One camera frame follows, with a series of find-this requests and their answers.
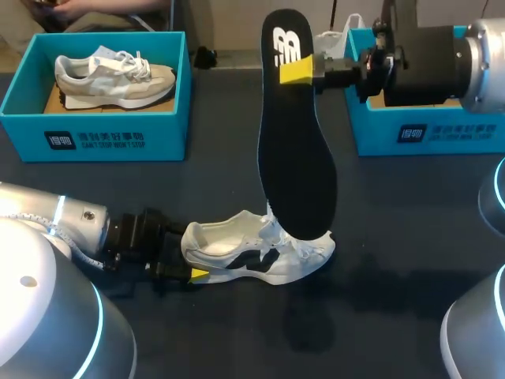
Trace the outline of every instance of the white sneaker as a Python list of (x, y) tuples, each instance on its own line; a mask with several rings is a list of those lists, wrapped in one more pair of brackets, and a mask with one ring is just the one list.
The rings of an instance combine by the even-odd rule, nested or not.
[(85, 59), (56, 58), (54, 75), (65, 93), (67, 109), (117, 105), (142, 108), (162, 99), (174, 87), (175, 75), (168, 66), (151, 65), (125, 51), (110, 51), (107, 57), (94, 55)]
[(209, 272), (196, 283), (221, 283), (251, 276), (269, 284), (294, 282), (323, 266), (335, 249), (331, 232), (314, 241), (288, 235), (269, 212), (248, 211), (221, 223), (191, 223), (182, 236), (189, 265)]

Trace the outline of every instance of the insole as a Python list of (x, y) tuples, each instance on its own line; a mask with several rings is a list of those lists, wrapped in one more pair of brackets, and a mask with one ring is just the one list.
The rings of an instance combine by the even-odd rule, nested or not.
[(261, 32), (263, 114), (258, 168), (278, 222), (297, 239), (324, 235), (335, 216), (337, 173), (321, 133), (311, 84), (280, 84), (279, 67), (313, 54), (312, 33), (296, 10), (270, 13)]

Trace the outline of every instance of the beige sneaker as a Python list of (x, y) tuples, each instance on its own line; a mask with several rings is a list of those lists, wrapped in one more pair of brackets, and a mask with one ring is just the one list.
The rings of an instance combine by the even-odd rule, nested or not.
[(112, 54), (107, 57), (56, 58), (54, 75), (65, 93), (65, 108), (142, 108), (167, 96), (174, 87), (175, 75), (170, 67), (151, 65), (139, 52), (135, 58), (125, 51), (109, 52)]

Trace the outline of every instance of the new balance logo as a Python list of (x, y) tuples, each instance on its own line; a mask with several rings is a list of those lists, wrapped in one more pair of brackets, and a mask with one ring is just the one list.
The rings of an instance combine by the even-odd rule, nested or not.
[(275, 56), (275, 67), (301, 59), (300, 39), (291, 30), (285, 32), (282, 28), (274, 28), (274, 49), (279, 53)]
[(275, 261), (279, 259), (279, 255), (276, 249), (270, 249), (261, 260), (259, 250), (248, 250), (236, 257), (226, 268), (236, 270), (237, 268), (246, 267), (250, 271), (268, 272)]

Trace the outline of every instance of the blue shoe box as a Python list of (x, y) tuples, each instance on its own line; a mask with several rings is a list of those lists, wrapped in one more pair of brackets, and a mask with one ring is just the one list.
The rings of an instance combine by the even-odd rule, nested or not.
[[(86, 58), (103, 45), (140, 52), (177, 72), (173, 111), (44, 114), (60, 54)], [(33, 37), (0, 107), (0, 121), (24, 162), (183, 160), (191, 66), (183, 32), (39, 34)]]
[[(454, 35), (463, 36), (464, 27)], [(371, 29), (351, 29), (346, 57), (375, 43)], [(470, 114), (448, 107), (373, 107), (360, 103), (354, 86), (346, 89), (347, 107), (360, 156), (476, 154), (505, 152), (505, 116)]]

